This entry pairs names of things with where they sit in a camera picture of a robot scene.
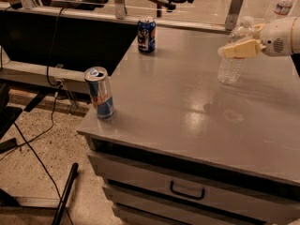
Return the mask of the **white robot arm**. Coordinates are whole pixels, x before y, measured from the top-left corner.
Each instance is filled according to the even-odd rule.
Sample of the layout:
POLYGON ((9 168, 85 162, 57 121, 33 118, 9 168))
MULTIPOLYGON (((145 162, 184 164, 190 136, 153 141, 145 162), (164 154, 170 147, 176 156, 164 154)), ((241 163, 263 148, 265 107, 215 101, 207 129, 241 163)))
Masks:
POLYGON ((273 57, 300 53, 300 18, 286 17, 255 25, 253 35, 228 43, 217 52, 224 58, 252 58, 259 53, 273 57))

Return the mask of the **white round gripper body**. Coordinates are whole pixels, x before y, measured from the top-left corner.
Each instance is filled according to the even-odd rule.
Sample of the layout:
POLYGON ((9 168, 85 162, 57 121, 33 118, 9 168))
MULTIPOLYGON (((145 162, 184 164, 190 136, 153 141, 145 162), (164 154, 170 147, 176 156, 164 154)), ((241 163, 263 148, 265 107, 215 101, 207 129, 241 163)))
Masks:
POLYGON ((273 20, 260 32, 262 52, 268 56, 288 56, 296 53, 296 18, 273 20))

